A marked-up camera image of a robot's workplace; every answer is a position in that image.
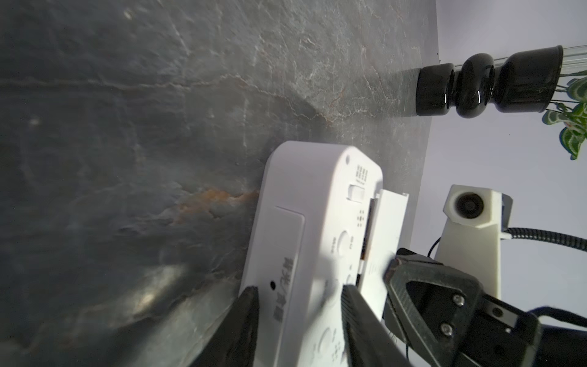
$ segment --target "black cable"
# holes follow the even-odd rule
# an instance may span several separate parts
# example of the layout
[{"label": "black cable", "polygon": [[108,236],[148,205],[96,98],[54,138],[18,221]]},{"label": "black cable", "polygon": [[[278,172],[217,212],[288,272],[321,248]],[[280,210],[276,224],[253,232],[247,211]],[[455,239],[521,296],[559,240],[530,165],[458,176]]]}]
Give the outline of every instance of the black cable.
[{"label": "black cable", "polygon": [[438,240],[436,240],[436,242],[432,245],[432,247],[430,247],[430,251],[428,251],[428,257],[430,257],[430,255],[432,255],[432,250],[436,247],[436,245],[440,242],[440,238],[438,238]]},{"label": "black cable", "polygon": [[564,309],[543,306],[543,307],[538,307],[538,308],[532,309],[532,310],[528,311],[528,313],[534,314],[536,317],[541,317],[541,316],[552,317],[553,319],[558,320],[558,321],[567,322],[569,324],[573,324],[573,325],[582,326],[584,328],[587,328],[587,318],[584,318],[583,316],[574,314],[571,311],[565,311]]},{"label": "black cable", "polygon": [[535,230],[533,228],[508,228],[504,232],[512,235],[512,238],[523,238],[563,245],[577,250],[587,251],[587,240],[573,235],[557,232]]}]

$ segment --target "camera lens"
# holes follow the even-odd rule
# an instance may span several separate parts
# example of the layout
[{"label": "camera lens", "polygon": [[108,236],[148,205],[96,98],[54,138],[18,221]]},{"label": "camera lens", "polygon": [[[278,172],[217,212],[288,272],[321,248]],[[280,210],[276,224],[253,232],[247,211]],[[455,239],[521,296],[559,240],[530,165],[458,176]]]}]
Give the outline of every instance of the camera lens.
[{"label": "camera lens", "polygon": [[483,199],[477,194],[468,193],[459,196],[455,204],[457,213],[462,217],[473,219],[483,213]]}]

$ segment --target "small hole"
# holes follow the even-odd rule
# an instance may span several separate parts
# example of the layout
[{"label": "small hole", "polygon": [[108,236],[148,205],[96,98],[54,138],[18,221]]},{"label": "small hole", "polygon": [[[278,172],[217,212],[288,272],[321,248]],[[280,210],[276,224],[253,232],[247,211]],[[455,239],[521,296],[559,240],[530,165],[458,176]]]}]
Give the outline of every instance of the small hole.
[{"label": "small hole", "polygon": [[501,345],[496,345],[493,348],[493,351],[495,352],[496,355],[498,355],[500,357],[505,356],[505,348],[503,346],[501,346]]},{"label": "small hole", "polygon": [[494,307],[491,312],[495,315],[495,317],[502,317],[504,315],[504,311],[502,311],[499,307]]}]

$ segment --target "dark gray marble surface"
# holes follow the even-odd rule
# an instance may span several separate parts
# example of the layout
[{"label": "dark gray marble surface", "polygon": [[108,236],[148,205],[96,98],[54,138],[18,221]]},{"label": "dark gray marble surface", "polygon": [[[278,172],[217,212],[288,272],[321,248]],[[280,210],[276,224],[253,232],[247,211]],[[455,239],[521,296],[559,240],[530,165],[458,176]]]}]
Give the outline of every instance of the dark gray marble surface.
[{"label": "dark gray marble surface", "polygon": [[2,0],[0,32],[0,365],[188,365],[286,140],[380,164],[409,243],[433,0]]}]

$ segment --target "rust-colored vein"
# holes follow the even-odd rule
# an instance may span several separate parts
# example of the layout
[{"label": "rust-colored vein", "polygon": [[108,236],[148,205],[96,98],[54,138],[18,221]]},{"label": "rust-colored vein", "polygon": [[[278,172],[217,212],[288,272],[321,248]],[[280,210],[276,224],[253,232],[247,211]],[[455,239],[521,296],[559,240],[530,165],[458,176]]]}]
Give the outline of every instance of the rust-colored vein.
[{"label": "rust-colored vein", "polygon": [[179,204],[179,215],[174,224],[183,222],[184,217],[188,214],[200,213],[203,211],[210,212],[213,204],[237,205],[247,201],[255,200],[259,196],[258,191],[244,193],[242,195],[233,196],[226,191],[211,188],[203,193],[193,194],[189,196],[183,203]]},{"label": "rust-colored vein", "polygon": [[345,94],[345,90],[346,90],[346,86],[340,91],[340,93],[338,93],[338,97],[334,98],[332,100],[332,102],[330,103],[329,107],[332,108],[332,106],[334,105],[334,103],[339,100],[343,94]]}]

